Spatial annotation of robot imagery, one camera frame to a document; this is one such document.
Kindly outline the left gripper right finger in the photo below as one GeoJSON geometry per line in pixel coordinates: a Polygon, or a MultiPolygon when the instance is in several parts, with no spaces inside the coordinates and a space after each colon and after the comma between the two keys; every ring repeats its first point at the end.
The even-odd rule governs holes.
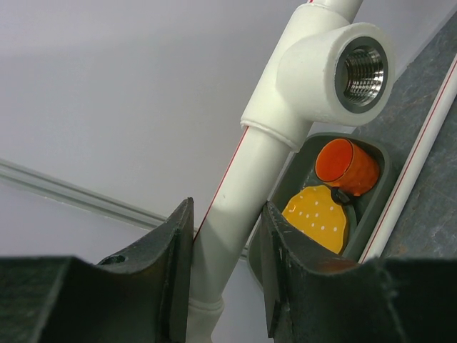
{"type": "Polygon", "coordinates": [[[275,342],[454,342],[456,261],[363,264],[301,233],[272,203],[261,212],[267,332],[275,342]]]}

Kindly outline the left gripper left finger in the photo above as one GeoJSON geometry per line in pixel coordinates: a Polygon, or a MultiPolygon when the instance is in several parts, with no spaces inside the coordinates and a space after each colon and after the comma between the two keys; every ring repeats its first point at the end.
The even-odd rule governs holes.
{"type": "Polygon", "coordinates": [[[194,201],[126,248],[76,257],[1,260],[3,342],[184,342],[194,201]]]}

